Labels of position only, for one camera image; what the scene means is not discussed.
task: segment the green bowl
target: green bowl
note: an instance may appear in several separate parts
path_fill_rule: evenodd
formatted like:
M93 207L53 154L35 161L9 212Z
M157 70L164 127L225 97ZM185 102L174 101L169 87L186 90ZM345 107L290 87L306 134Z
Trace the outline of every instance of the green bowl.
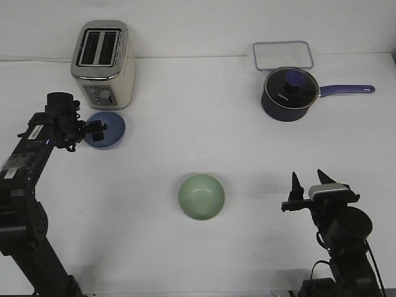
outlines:
M221 211L225 193L217 179L206 175L191 176L180 187L179 204L191 218L208 220Z

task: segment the saucepan handle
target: saucepan handle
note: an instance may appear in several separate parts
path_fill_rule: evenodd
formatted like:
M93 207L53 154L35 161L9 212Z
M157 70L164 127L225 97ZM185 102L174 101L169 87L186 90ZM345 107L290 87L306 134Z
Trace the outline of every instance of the saucepan handle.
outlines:
M336 93L374 93L376 88L372 85L325 85L321 87L321 97Z

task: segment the clear plastic container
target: clear plastic container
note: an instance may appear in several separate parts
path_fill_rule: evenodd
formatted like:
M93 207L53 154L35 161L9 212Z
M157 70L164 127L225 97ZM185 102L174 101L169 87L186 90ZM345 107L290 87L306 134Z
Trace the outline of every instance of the clear plastic container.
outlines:
M311 50L305 41L257 42L253 44L253 55L258 71L271 71L285 66L302 69L314 67Z

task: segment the saucepan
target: saucepan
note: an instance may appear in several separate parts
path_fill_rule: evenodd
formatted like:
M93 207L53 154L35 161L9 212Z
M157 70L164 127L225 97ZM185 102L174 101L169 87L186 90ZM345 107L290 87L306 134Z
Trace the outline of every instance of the saucepan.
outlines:
M301 119L317 98L336 93L374 93L372 85L326 85L298 67L280 67L264 82L261 103L265 112L283 122Z

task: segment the toaster slot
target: toaster slot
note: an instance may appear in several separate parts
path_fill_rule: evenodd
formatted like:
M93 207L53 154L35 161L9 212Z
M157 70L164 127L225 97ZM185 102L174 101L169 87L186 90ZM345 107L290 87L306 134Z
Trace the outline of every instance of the toaster slot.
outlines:
M114 64L118 34L117 31L105 32L100 51L99 65L112 66Z
M88 31L86 34L86 39L84 42L84 47L82 49L82 57L80 60L80 65L92 65L95 60L95 54L98 47L98 42L100 38L99 31Z

